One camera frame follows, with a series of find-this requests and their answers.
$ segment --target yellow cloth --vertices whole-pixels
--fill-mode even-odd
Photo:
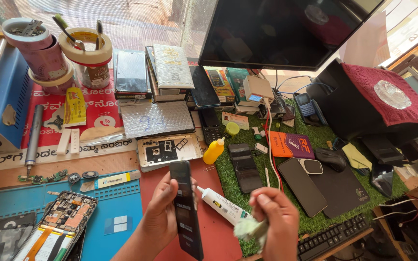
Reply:
[[[355,169],[369,168],[372,170],[372,163],[360,153],[354,145],[348,143],[343,147],[346,157],[348,157],[349,163]]]

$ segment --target computer monitor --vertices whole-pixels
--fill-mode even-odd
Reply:
[[[316,71],[380,0],[218,0],[199,64]]]

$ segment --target mesh screen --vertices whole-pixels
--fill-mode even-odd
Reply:
[[[187,56],[199,56],[215,3],[196,2]],[[69,28],[96,28],[99,19],[114,48],[144,50],[153,43],[179,46],[187,8],[188,0],[0,0],[0,24],[13,17],[33,18],[58,36],[61,30],[52,20],[56,13]]]

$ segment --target sim tray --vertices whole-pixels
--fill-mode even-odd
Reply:
[[[172,151],[172,143],[170,140],[164,142],[164,151]]]
[[[188,143],[188,140],[183,138],[183,140],[181,140],[177,145],[175,145],[175,147],[180,151],[183,146],[185,146]]]

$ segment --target small bottle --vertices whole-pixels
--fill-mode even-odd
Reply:
[[[214,140],[210,143],[208,150],[202,156],[202,160],[206,164],[214,164],[214,162],[216,162],[216,159],[222,154],[222,152],[224,151],[225,144],[224,139],[225,137],[223,137],[222,139]]]

